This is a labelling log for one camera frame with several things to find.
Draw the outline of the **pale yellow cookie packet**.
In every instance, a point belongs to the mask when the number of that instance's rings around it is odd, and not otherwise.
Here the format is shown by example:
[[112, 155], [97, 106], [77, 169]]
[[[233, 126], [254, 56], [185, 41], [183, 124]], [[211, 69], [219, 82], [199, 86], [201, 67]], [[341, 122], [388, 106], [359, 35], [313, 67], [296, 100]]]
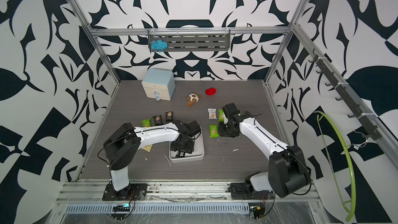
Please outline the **pale yellow cookie packet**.
[[152, 145], [148, 145], [148, 146], [145, 146], [142, 148], [142, 150], [145, 150], [147, 152], [151, 152], [151, 149], [152, 149]]

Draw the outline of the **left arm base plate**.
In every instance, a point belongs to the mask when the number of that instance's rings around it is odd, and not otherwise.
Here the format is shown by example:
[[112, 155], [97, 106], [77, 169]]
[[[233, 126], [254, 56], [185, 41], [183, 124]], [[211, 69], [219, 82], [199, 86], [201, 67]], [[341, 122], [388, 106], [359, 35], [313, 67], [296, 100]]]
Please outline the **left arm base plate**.
[[141, 196], [146, 196], [148, 184], [129, 184], [126, 188], [116, 191], [112, 183], [109, 183], [104, 191], [103, 201], [127, 201], [130, 197], [137, 201]]

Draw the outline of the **white storage box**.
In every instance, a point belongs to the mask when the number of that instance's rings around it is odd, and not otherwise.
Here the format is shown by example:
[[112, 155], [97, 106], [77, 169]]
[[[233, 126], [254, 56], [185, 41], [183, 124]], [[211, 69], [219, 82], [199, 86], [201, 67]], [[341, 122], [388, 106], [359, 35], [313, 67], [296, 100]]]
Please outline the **white storage box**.
[[186, 153], [183, 157], [177, 157], [177, 151], [169, 151], [169, 159], [172, 163], [199, 161], [204, 158], [205, 150], [203, 144], [202, 130], [194, 137], [194, 146], [192, 153]]

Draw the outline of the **green cookie packet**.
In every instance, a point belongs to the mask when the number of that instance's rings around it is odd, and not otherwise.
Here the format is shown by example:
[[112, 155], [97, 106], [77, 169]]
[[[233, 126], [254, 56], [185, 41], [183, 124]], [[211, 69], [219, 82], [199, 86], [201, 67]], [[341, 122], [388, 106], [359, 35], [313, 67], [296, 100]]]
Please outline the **green cookie packet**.
[[219, 113], [218, 121], [224, 122], [224, 111], [219, 110], [218, 113]]
[[218, 138], [219, 133], [218, 133], [218, 125], [217, 124], [212, 124], [209, 126], [209, 133], [210, 133], [210, 138]]
[[143, 125], [144, 128], [151, 127], [151, 120], [149, 118], [145, 119], [145, 120], [142, 120], [142, 125]]

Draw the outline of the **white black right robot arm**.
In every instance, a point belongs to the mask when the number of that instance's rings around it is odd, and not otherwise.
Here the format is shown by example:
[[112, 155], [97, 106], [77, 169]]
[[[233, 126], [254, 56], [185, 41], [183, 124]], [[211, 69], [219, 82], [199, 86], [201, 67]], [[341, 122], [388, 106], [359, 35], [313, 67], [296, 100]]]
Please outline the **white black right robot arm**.
[[305, 186], [311, 186], [310, 172], [302, 150], [290, 146], [264, 128], [257, 116], [248, 111], [240, 111], [234, 103], [223, 108], [225, 122], [218, 125], [220, 136], [236, 138], [243, 135], [249, 138], [268, 160], [268, 171], [253, 174], [245, 179], [245, 190], [249, 194], [273, 191], [284, 198]]

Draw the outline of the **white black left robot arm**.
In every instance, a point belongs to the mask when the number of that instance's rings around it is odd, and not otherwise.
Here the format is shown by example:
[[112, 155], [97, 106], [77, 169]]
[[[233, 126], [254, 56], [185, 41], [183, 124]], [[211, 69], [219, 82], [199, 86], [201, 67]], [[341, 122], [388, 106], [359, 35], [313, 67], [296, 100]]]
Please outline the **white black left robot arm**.
[[180, 159], [195, 153], [203, 144], [202, 129], [197, 121], [183, 123], [179, 120], [155, 127], [133, 127], [123, 124], [103, 144], [111, 185], [115, 192], [130, 186], [128, 166], [136, 152], [145, 146], [169, 142], [171, 157]]

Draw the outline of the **black cookie packet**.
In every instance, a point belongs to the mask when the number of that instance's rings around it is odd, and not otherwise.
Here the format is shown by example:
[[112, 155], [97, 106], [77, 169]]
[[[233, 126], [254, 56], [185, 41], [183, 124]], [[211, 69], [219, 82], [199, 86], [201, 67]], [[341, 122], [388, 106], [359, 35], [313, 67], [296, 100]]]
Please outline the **black cookie packet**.
[[174, 113], [173, 111], [165, 112], [165, 121], [166, 122], [171, 122], [174, 120], [173, 113]]
[[163, 121], [162, 121], [162, 116], [161, 115], [152, 116], [152, 118], [154, 120], [154, 125], [155, 126], [163, 125]]

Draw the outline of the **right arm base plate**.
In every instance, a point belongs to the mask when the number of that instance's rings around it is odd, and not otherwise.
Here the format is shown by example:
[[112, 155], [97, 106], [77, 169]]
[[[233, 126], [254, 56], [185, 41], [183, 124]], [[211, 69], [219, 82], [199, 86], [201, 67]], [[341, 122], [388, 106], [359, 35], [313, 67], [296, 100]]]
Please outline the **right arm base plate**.
[[255, 191], [247, 182], [231, 183], [228, 192], [233, 200], [268, 200], [274, 196], [274, 193], [269, 190]]

